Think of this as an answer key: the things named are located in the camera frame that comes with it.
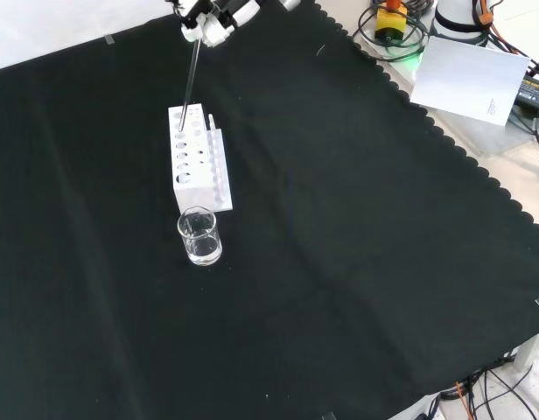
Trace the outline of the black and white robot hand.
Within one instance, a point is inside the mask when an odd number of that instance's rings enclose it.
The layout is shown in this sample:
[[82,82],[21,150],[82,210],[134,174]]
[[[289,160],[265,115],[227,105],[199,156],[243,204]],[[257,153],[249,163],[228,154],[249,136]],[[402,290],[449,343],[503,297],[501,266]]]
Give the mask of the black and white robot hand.
[[266,1],[181,0],[170,4],[188,42],[215,47],[253,19]]

